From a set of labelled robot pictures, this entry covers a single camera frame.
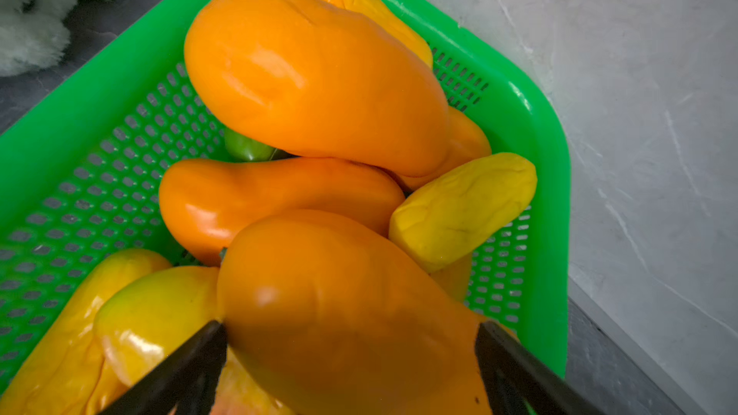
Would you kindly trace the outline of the green plastic basket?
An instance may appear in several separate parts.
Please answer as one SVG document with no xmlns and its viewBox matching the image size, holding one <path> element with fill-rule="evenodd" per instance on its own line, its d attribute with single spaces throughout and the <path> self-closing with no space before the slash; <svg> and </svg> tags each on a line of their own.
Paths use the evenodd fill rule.
<svg viewBox="0 0 738 415">
<path fill-rule="evenodd" d="M 555 110 L 495 49 L 426 0 L 382 0 L 430 44 L 449 104 L 496 152 L 529 161 L 530 207 L 474 253 L 468 305 L 563 375 L 571 162 Z M 140 247 L 195 259 L 169 234 L 159 183 L 179 159 L 225 159 L 184 40 L 209 0 L 163 0 L 1 138 L 1 382 L 8 385 L 97 263 Z"/>
</svg>

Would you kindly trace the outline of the yellow mango right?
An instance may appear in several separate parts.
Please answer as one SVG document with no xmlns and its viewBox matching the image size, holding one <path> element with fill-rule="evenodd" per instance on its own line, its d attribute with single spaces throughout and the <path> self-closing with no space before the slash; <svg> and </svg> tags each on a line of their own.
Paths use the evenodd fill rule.
<svg viewBox="0 0 738 415">
<path fill-rule="evenodd" d="M 518 217 L 536 188 L 535 165 L 522 156 L 474 159 L 413 192 L 392 214 L 389 239 L 435 273 Z"/>
</svg>

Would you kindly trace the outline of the yellow mango bottom left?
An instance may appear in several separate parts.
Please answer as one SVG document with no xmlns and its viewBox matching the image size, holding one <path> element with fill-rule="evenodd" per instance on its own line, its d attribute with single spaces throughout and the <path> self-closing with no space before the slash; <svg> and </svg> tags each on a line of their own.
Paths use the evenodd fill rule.
<svg viewBox="0 0 738 415">
<path fill-rule="evenodd" d="M 94 319 L 113 295 L 172 264 L 146 249 L 127 249 L 86 276 L 1 397 L 3 414 L 97 414 L 128 386 L 107 363 Z"/>
</svg>

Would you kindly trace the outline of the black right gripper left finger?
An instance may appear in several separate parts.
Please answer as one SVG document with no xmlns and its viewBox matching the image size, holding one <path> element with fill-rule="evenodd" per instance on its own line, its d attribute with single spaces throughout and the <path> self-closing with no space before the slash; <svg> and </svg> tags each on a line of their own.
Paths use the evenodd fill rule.
<svg viewBox="0 0 738 415">
<path fill-rule="evenodd" d="M 209 414 L 226 359 L 226 329 L 211 321 L 103 412 Z"/>
</svg>

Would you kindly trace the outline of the yellow-green mango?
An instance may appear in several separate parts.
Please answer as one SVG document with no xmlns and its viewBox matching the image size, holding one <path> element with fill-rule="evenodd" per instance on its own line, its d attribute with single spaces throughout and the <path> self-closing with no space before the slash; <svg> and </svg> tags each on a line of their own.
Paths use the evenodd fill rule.
<svg viewBox="0 0 738 415">
<path fill-rule="evenodd" d="M 93 330 L 117 378 L 133 386 L 215 319 L 215 267 L 149 274 L 113 295 Z"/>
</svg>

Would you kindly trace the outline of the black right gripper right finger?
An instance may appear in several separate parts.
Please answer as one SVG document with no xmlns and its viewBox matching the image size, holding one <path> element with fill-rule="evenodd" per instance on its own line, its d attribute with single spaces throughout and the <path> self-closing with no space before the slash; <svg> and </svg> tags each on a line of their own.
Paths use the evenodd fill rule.
<svg viewBox="0 0 738 415">
<path fill-rule="evenodd" d="M 480 324 L 475 355 L 494 414 L 603 415 L 493 321 Z"/>
</svg>

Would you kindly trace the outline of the yellow mango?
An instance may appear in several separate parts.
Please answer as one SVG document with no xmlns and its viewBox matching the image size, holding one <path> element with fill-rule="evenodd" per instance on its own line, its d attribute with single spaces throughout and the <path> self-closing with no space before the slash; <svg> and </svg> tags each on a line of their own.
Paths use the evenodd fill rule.
<svg viewBox="0 0 738 415">
<path fill-rule="evenodd" d="M 522 156 L 474 159 L 413 192 L 392 214 L 389 239 L 435 273 L 518 217 L 536 188 L 535 165 Z"/>
<path fill-rule="evenodd" d="M 172 264 L 146 249 L 127 249 L 86 276 L 1 397 L 3 414 L 97 414 L 128 386 L 107 363 L 94 319 L 113 295 Z"/>
</svg>

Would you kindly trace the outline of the large orange mango top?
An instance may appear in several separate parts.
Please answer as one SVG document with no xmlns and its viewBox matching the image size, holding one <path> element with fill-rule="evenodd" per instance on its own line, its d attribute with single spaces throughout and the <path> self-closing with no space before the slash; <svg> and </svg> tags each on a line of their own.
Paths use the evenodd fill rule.
<svg viewBox="0 0 738 415">
<path fill-rule="evenodd" d="M 449 107 L 430 67 L 364 15 L 320 0 L 211 0 L 184 49 L 202 101 L 248 138 L 406 176 L 447 156 Z"/>
</svg>

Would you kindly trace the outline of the green mango small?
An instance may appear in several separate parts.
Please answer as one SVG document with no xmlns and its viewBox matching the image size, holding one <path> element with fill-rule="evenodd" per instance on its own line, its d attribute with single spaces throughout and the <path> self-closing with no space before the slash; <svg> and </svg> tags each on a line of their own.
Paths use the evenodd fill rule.
<svg viewBox="0 0 738 415">
<path fill-rule="evenodd" d="M 266 145 L 259 141 L 242 136 L 231 129 L 224 131 L 224 142 L 227 152 L 238 161 L 244 163 L 263 163 L 264 161 L 278 161 L 284 159 L 284 151 Z"/>
</svg>

